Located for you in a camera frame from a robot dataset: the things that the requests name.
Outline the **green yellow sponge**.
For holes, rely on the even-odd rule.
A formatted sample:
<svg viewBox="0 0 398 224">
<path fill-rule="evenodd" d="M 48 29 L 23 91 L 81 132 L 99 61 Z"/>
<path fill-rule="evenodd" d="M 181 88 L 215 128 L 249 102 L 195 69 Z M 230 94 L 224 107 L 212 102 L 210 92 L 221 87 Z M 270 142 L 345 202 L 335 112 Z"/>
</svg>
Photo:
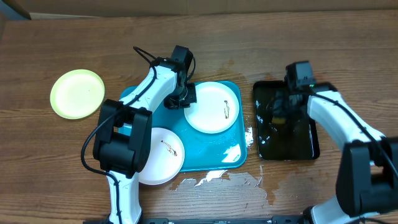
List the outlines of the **green yellow sponge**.
<svg viewBox="0 0 398 224">
<path fill-rule="evenodd" d="M 271 120 L 272 124 L 277 124 L 277 125 L 282 125 L 285 124 L 286 122 L 287 122 L 287 117 L 282 115 L 274 115 Z"/>
</svg>

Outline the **white plate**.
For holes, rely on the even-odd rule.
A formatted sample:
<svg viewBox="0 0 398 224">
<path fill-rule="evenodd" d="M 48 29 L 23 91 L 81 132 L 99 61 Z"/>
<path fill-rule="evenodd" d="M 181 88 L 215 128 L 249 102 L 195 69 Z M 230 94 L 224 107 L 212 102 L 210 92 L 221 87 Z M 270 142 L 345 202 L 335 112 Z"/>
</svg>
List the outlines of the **white plate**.
<svg viewBox="0 0 398 224">
<path fill-rule="evenodd" d="M 235 123 L 239 114 L 238 97 L 231 88 L 219 82 L 195 86 L 197 102 L 184 109 L 187 122 L 197 131 L 217 134 Z"/>
<path fill-rule="evenodd" d="M 185 149 L 180 138 L 165 128 L 152 128 L 150 154 L 139 182 L 160 185 L 172 180 L 181 170 Z"/>
</svg>

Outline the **yellow green rimmed plate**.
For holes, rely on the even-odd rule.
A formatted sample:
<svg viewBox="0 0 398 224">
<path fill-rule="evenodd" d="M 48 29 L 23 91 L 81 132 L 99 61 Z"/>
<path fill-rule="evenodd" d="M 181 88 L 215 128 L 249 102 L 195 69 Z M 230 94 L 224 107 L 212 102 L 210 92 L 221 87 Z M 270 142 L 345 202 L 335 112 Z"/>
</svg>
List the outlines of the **yellow green rimmed plate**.
<svg viewBox="0 0 398 224">
<path fill-rule="evenodd" d="M 95 72 L 72 70 L 62 75 L 50 92 L 55 113 L 66 119 L 81 119 L 94 113 L 102 104 L 105 87 Z"/>
</svg>

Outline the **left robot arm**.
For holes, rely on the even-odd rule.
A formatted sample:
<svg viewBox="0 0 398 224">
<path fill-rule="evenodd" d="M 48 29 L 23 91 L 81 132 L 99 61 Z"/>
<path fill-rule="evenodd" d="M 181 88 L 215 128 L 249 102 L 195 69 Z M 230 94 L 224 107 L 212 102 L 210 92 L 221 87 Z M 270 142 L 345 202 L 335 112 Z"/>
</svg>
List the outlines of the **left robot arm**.
<svg viewBox="0 0 398 224">
<path fill-rule="evenodd" d="M 149 64 L 145 79 L 125 98 L 106 100 L 100 108 L 97 127 L 85 140 L 84 154 L 94 142 L 93 157 L 100 168 L 83 166 L 106 176 L 111 212 L 103 223 L 139 223 L 139 173 L 150 154 L 152 114 L 164 105 L 169 110 L 188 108 L 197 100 L 195 85 L 189 80 L 195 71 L 195 58 L 186 47 L 175 46 L 168 58 L 155 57 L 139 47 L 135 51 Z"/>
</svg>

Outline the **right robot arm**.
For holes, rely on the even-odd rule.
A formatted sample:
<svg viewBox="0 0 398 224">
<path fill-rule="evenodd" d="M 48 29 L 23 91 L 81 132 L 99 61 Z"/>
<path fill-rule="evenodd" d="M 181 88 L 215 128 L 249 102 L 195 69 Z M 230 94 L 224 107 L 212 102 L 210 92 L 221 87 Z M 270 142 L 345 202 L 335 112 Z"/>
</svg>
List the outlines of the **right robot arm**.
<svg viewBox="0 0 398 224">
<path fill-rule="evenodd" d="M 397 138 L 361 119 L 328 82 L 318 83 L 308 61 L 286 66 L 287 88 L 276 95 L 271 122 L 304 116 L 318 122 L 342 151 L 336 194 L 303 212 L 301 223 L 361 223 L 397 210 Z"/>
</svg>

